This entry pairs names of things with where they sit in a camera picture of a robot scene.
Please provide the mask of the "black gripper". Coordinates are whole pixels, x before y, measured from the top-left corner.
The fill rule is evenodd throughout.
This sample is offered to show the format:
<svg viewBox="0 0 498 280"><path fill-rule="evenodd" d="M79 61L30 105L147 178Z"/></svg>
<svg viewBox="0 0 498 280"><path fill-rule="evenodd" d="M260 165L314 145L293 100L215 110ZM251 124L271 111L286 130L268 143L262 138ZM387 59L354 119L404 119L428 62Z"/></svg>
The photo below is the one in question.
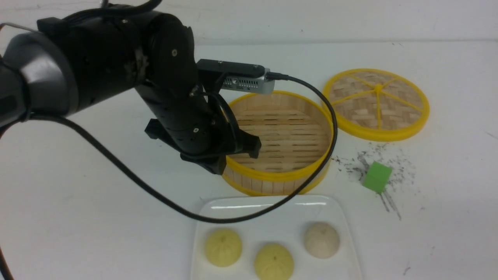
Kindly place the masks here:
<svg viewBox="0 0 498 280"><path fill-rule="evenodd" d="M213 110L203 96L140 85L136 91L153 112L145 133L163 141L180 153L183 161L194 163L215 175L222 175L227 155L247 154L258 158L260 138L228 124L221 112Z"/></svg>

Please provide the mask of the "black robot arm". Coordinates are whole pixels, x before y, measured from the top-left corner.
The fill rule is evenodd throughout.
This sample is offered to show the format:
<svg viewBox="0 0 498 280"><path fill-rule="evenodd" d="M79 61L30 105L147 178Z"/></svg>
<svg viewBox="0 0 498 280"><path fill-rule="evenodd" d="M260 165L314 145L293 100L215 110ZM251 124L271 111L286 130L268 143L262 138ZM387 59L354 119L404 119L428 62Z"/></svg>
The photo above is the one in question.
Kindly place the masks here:
<svg viewBox="0 0 498 280"><path fill-rule="evenodd" d="M260 65L195 61L193 31L171 14L111 5L109 15L72 23L44 18L1 58L1 127L68 117L135 89L155 115L146 134L212 174L226 156L259 156L261 142L238 127L219 95L224 78L257 78Z"/></svg>

